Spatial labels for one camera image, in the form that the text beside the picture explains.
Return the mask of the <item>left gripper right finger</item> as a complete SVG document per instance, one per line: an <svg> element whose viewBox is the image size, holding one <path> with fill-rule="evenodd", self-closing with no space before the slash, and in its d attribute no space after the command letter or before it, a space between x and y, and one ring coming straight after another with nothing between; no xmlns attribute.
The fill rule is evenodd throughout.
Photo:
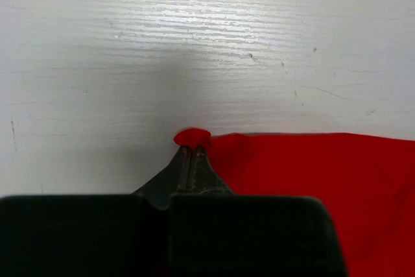
<svg viewBox="0 0 415 277"><path fill-rule="evenodd" d="M192 152L169 200L171 276L347 276L326 207L312 197L236 195Z"/></svg>

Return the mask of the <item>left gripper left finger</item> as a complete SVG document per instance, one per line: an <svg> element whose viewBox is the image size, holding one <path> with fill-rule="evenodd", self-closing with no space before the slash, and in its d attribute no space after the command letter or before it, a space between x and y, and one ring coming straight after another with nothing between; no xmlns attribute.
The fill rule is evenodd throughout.
<svg viewBox="0 0 415 277"><path fill-rule="evenodd" d="M1 199L2 276L156 276L166 265L170 196L191 150L130 195Z"/></svg>

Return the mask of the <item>red t shirt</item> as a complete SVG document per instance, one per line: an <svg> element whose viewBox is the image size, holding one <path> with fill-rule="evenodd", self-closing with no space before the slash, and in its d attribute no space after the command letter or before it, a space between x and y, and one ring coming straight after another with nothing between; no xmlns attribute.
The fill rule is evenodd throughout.
<svg viewBox="0 0 415 277"><path fill-rule="evenodd" d="M239 195L294 195L328 208L351 276L414 275L414 142L350 133L226 134L188 128Z"/></svg>

